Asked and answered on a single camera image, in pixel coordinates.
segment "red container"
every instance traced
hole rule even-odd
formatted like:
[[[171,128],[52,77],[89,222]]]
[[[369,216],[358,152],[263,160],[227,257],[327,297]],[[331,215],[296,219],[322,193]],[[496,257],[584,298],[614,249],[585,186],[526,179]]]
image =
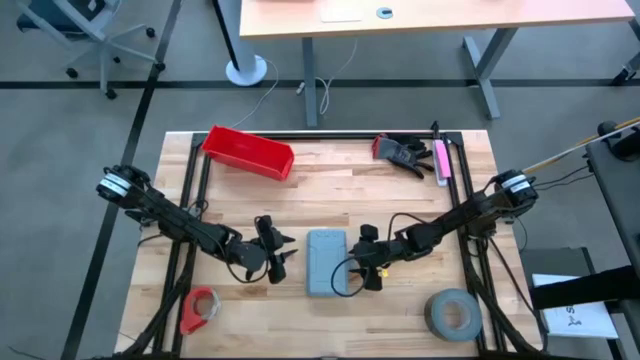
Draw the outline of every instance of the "red container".
[[[214,126],[202,149],[219,163],[284,181],[293,165],[293,150],[287,144]]]

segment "red tape dispenser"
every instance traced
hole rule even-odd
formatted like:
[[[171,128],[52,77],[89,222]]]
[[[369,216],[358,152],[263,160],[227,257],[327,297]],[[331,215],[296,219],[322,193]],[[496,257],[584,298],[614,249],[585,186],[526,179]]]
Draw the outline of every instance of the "red tape dispenser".
[[[180,332],[182,335],[193,334],[203,327],[220,310],[220,298],[207,286],[192,289],[184,299]]]

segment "wooden tabletop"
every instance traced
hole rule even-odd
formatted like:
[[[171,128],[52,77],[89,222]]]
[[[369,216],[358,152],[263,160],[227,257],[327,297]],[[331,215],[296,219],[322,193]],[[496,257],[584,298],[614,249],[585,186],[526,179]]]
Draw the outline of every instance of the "wooden tabletop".
[[[155,178],[155,187],[176,203],[181,194],[191,135],[166,134]],[[463,135],[473,185],[480,189],[496,173],[489,137],[484,130],[463,131]],[[286,182],[212,162],[206,196],[210,207],[204,220],[222,222],[251,239],[255,235],[253,218],[269,214],[283,234],[296,239],[283,250],[298,249],[298,252],[287,259],[287,277],[278,285],[269,284],[267,279],[253,285],[237,283],[222,262],[199,252],[193,285],[213,287],[220,295],[222,308],[210,323],[185,337],[182,356],[475,355],[475,342],[440,340],[427,330],[423,319],[423,308],[431,295],[447,288],[465,288],[455,234],[447,235],[434,252],[423,259],[395,263],[389,268],[389,277],[384,279],[381,292],[363,291],[349,299],[311,298],[305,292],[309,230],[344,229],[348,248],[351,248],[362,224],[373,224],[380,234],[386,234],[391,214],[395,212],[410,212],[431,220],[450,210],[448,189],[438,187],[433,176],[419,180],[384,160],[372,159],[369,140],[288,143],[294,149],[295,162]],[[200,177],[203,159],[200,152],[194,179]],[[454,161],[454,172],[461,179],[457,161]],[[194,181],[193,197],[197,186]],[[464,199],[462,184],[459,193]],[[399,217],[394,228],[414,222]],[[157,232],[157,229],[148,229],[143,236]],[[520,286],[526,289],[511,226],[499,224],[494,239]],[[170,241],[166,238],[146,242],[139,248],[116,351],[129,346],[132,343],[129,337],[136,337],[158,309],[169,249]],[[182,250],[184,255],[186,246],[183,245]],[[524,337],[539,347],[534,318],[518,298],[494,251],[489,250],[488,256],[501,308]],[[242,276],[241,268],[233,268]],[[358,280],[353,279],[352,285],[358,286]],[[484,309],[484,329],[489,346],[494,347],[487,314]],[[173,326],[169,328],[167,339],[172,339]]]
[[[336,0],[242,0],[240,36],[313,37],[629,21],[625,0],[339,0],[359,21],[324,22]],[[381,7],[393,11],[381,19]]]

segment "tape roll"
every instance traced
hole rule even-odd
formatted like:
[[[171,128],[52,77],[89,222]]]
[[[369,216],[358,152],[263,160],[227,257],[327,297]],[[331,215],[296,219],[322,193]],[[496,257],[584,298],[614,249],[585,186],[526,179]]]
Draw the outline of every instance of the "tape roll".
[[[458,308],[460,325],[447,324],[448,305]],[[460,289],[443,290],[429,298],[424,306],[424,319],[429,330],[446,341],[471,341],[482,329],[482,313],[478,302],[468,292]]]

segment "desk leg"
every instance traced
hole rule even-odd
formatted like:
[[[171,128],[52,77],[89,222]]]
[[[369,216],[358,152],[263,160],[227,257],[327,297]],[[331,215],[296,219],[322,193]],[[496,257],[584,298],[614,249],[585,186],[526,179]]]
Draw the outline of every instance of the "desk leg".
[[[316,65],[313,57],[313,39],[302,39],[302,61],[304,68],[304,106],[307,127],[318,126],[318,107],[316,105]]]
[[[518,28],[496,30],[496,33],[491,38],[491,42],[489,42],[489,46],[487,46],[487,49],[482,55],[480,55],[478,47],[471,36],[465,36],[462,43],[462,47],[467,50],[466,52],[473,64],[475,77],[484,98],[489,120],[500,118],[500,109],[498,108],[498,102],[493,93],[493,87],[491,86],[489,77],[517,30]]]
[[[225,73],[233,84],[252,86],[264,79],[267,62],[253,52],[251,43],[240,39],[241,1],[213,0],[230,61]]]

